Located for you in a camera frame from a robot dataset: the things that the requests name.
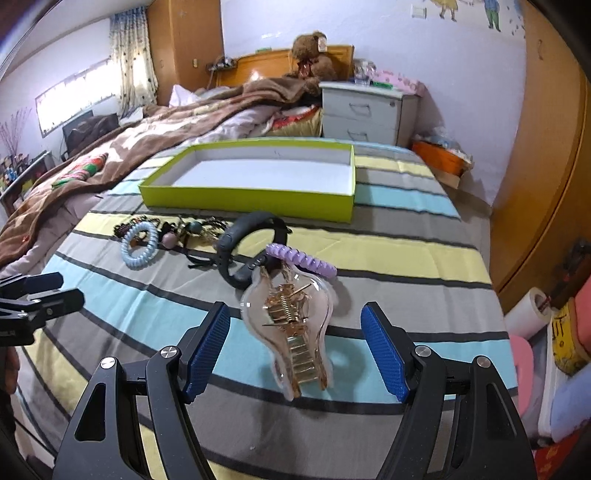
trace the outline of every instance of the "ceiling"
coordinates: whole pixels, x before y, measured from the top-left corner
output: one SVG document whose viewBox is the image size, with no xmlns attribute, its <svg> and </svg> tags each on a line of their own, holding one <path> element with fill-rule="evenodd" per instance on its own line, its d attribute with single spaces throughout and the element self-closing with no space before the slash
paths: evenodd
<svg viewBox="0 0 591 480">
<path fill-rule="evenodd" d="M 33 28 L 13 59 L 14 70 L 34 53 L 78 28 L 154 0 L 61 0 Z"/>
</svg>

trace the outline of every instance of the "white tag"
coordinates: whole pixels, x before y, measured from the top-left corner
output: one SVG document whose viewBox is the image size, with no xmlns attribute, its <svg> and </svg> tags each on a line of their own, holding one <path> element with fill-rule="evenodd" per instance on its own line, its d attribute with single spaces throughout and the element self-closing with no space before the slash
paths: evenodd
<svg viewBox="0 0 591 480">
<path fill-rule="evenodd" d="M 326 48 L 326 38 L 324 37 L 318 37 L 318 51 L 320 53 L 324 53 L 326 52 L 327 48 Z"/>
</svg>

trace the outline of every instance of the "drawer handle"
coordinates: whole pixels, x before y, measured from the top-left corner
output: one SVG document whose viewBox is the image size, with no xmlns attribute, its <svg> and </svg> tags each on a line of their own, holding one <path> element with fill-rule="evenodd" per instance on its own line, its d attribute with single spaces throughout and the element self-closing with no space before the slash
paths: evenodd
<svg viewBox="0 0 591 480">
<path fill-rule="evenodd" d="M 355 142 L 363 141 L 362 137 L 365 138 L 366 142 L 369 142 L 367 133 L 356 134 L 349 129 L 347 129 L 347 133 L 349 134 L 349 138 Z"/>
<path fill-rule="evenodd" d="M 371 107 L 367 103 L 350 103 L 349 107 L 355 115 L 371 116 Z"/>
</svg>

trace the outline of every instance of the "wooden headboard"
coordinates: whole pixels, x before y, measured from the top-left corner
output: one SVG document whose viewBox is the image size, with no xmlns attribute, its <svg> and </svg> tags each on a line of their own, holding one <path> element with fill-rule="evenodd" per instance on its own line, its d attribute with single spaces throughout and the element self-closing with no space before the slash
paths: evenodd
<svg viewBox="0 0 591 480">
<path fill-rule="evenodd" d="M 333 61 L 338 80 L 347 80 L 353 75 L 353 45 L 329 45 L 327 55 Z M 260 78 L 281 77 L 297 68 L 291 50 L 267 50 L 245 55 L 237 59 L 235 69 L 221 70 L 216 86 L 235 87 Z"/>
</svg>

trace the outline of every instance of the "striped bed sheet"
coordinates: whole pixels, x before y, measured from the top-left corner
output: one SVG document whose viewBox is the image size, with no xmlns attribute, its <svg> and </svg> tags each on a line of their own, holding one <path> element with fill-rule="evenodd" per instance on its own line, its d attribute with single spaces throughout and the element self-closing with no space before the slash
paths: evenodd
<svg viewBox="0 0 591 480">
<path fill-rule="evenodd" d="M 336 303 L 326 347 L 334 387 L 306 384 L 285 401 L 270 355 L 241 320 L 240 294 L 215 268 L 189 269 L 178 251 L 160 250 L 138 271 L 121 260 L 113 227 L 133 215 L 175 221 L 217 213 L 147 208 L 138 185 L 179 149 L 160 152 L 110 191 L 49 260 L 64 288 L 77 287 L 84 308 L 50 322 L 21 349 L 19 394 L 44 440 L 59 448 L 68 420 L 100 360 L 145 359 L 198 325 L 217 300 L 232 320 L 206 391 L 189 406 L 203 451 L 218 479 L 375 478 L 390 449 L 403 406 L 384 387 L 360 330 L 359 314 L 377 301 L 390 321 L 444 358 L 471 362 L 486 355 L 517 394 L 508 334 L 490 278 L 456 209 L 428 167 L 412 152 L 354 144 L 356 193 L 351 224 L 287 219 L 290 246 L 337 266 Z M 272 233 L 256 232 L 237 261 L 255 255 Z M 202 256 L 211 247 L 189 244 Z M 141 433 L 154 479 L 165 474 L 145 398 L 138 399 Z M 441 468 L 453 418 L 446 399 L 431 470 Z"/>
</svg>

